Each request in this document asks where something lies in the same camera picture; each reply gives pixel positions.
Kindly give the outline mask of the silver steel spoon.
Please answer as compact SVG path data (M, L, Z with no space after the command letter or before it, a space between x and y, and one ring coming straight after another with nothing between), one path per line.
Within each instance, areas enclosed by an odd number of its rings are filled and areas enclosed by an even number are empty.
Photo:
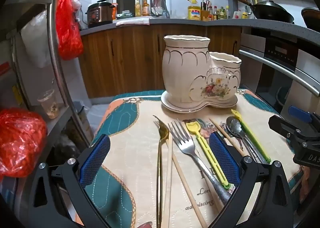
M267 161L263 158L261 152L253 145L252 141L242 129L238 119L233 116L229 116L226 119L226 125L230 133L243 141L249 155L255 159L257 163L267 164Z

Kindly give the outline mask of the gold fork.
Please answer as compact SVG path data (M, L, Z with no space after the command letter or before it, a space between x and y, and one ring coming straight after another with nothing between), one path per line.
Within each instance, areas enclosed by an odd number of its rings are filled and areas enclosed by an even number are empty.
M158 121L158 131L159 131L159 143L158 143L158 153L157 153L157 198L156 198L156 227L161 227L162 222L162 202L163 202L163 181L162 181L162 144L166 142L169 137L169 129L165 123L163 123L157 116L155 119Z

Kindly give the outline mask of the white dish cloth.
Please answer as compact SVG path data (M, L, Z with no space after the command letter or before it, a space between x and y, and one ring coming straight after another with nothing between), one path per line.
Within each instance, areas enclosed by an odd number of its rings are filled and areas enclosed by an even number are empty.
M150 24L150 19L151 19L150 16L120 19L116 22L116 27L128 26L128 25L147 25L148 26Z

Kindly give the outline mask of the yellow cooking oil bottle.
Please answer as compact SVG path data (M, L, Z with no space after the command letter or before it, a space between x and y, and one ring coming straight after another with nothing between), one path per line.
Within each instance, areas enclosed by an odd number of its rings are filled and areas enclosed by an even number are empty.
M201 8L199 6L188 7L188 20L194 20L194 21L201 20Z

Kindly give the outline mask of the wooden kitchen cabinets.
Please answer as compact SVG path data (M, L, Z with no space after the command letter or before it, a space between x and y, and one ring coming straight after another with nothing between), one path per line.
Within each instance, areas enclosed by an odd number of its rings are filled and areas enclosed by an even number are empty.
M89 98L164 89L162 55L166 35L210 38L211 52L238 55L242 28L191 24L113 27L108 24L81 32L84 53L80 68Z

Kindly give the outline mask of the cream floral ceramic utensil holder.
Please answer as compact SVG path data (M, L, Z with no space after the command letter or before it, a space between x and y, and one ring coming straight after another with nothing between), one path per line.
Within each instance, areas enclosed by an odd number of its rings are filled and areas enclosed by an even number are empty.
M178 113L195 112L206 106L235 106L241 59L209 51L210 39L204 36L167 35L164 41L164 106Z

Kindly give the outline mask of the built-in oven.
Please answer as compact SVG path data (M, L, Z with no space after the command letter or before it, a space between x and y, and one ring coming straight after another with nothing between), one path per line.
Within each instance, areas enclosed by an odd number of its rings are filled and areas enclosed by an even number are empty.
M289 107L319 113L319 46L294 35L245 27L241 86L292 121Z

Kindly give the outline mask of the plastic cup on shelf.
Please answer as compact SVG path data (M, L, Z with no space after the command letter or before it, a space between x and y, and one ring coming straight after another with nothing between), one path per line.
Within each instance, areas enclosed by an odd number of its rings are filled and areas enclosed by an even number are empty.
M42 93L37 101L41 104L42 108L50 119L55 119L60 114L54 89L50 89Z

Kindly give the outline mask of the electric pressure cooker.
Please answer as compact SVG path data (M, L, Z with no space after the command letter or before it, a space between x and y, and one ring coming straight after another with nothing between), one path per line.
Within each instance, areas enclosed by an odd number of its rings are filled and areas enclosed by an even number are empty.
M115 8L116 6L107 0L99 0L91 4L86 12L88 28L111 24Z

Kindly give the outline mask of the silver steel fork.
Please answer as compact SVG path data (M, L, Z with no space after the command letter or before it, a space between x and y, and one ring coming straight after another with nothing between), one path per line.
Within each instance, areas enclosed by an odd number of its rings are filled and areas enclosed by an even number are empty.
M182 125L181 121L172 121L169 124L169 130L172 134L172 138L180 151L185 155L190 156L199 170L201 170L205 176L209 179L210 183L213 185L213 188L221 200L223 205L226 205L231 195L224 189L220 184L217 178L215 178L212 172L204 164L201 158L195 153L195 144L190 135L186 132L185 128Z

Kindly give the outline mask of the quilted teal peach table mat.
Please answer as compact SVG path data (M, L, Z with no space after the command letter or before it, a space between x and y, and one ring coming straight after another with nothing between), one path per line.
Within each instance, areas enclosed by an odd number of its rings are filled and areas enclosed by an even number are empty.
M106 110L95 139L110 136L111 149L91 185L85 188L89 199L111 227L139 227L156 222L156 180L159 132L157 116L168 124L173 120L198 120L201 133L215 131L210 118L223 124L230 109L206 107L192 114L176 114L161 103L163 91L147 91L119 95ZM293 162L289 141L268 128L268 120L276 112L251 91L238 90L234 107L250 125L272 161L279 160L291 190L293 209L299 204L302 168ZM182 169L201 214L209 226L221 208L215 192L193 160L174 144L174 154ZM180 177L172 166L170 227L202 227L187 196Z

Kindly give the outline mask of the red bag on shelf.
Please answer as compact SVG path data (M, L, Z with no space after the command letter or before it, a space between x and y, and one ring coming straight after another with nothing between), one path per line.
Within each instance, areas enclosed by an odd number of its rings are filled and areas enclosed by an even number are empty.
M47 125L36 112L1 109L1 178L30 175L47 141Z

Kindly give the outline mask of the black wok with lid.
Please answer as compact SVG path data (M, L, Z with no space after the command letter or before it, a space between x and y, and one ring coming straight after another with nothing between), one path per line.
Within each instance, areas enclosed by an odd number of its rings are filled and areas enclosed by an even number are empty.
M237 1L249 6L257 19L280 21L290 24L294 23L293 16L273 1L262 1L257 4L251 4L246 0Z

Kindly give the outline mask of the yellow green plastic spoon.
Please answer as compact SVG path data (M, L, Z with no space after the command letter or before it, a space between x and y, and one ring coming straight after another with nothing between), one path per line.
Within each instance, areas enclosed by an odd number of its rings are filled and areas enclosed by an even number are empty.
M268 156L267 152L265 151L261 143L258 141L254 132L250 129L249 125L243 120L241 114L234 109L232 109L231 112L234 115L234 117L240 121L241 126L244 127L245 133L248 134L249 139L253 142L254 146L259 151L259 153L261 153L261 156L264 158L264 160L267 163L271 163L271 158Z
M223 170L221 169L215 155L213 154L212 150L210 149L206 139L201 135L200 130L201 126L199 122L189 122L185 124L188 131L192 134L194 134L197 138L197 141L202 148L204 154L206 155L206 158L208 162L210 163L211 167L214 170L214 173L216 174L216 177L218 178L220 184L228 190L230 188L230 183L228 182Z

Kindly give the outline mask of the wooden chopstick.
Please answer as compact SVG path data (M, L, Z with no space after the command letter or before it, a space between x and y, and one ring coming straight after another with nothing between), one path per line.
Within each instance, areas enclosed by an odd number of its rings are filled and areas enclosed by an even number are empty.
M181 169L181 167L180 167L180 165L178 163L178 160L177 160L177 158L176 158L176 156L175 156L175 154L173 152L172 134L171 134L169 128L167 127L167 125L165 123L163 123L159 118L157 118L157 119L159 121L159 127L163 128L165 130L165 132L169 133L168 134L168 138L166 139L166 143L168 145L168 150L170 150L170 152L168 154L171 155L171 159L173 160L173 163L174 163L174 165L176 167L176 170L177 170L178 175L179 175L179 177L181 179L181 182L182 182L182 184L184 186L184 189L185 189L185 191L187 193L187 196L188 196L188 198L190 200L190 203L191 203L191 205L193 207L193 210L195 211L196 216L197 216L201 226L203 228L207 228L207 224L206 224L206 222L204 220L204 217L203 217L203 215L202 215L202 213L201 213L201 211L200 211L200 209L199 209L199 207L198 207L198 205L197 205L197 203L195 201L194 196L192 195L191 189L190 189L190 187L189 187L189 185L188 185L188 183L187 183L187 181L185 179L185 176L184 176L184 174L182 172L182 169Z
M221 132L223 134L223 136L225 136L225 138L229 141L229 143L231 143L231 145L233 147L235 147L235 149L240 153L240 155L242 157L246 156L247 154L245 152L243 152L239 147L237 147L237 145L235 144L235 142L231 139L231 137L227 134L227 132L225 132L225 130L223 128L220 127L220 125L218 123L216 123L216 121L214 121L212 118L209 119L214 126L219 130L219 132Z
M171 184L172 184L172 155L173 155L173 144L172 144L172 134L169 132L168 139L166 140L168 147L168 157L167 157L167 176L165 183L165 199L163 207L163 216L161 228L169 228L170 226L170 205L171 205Z

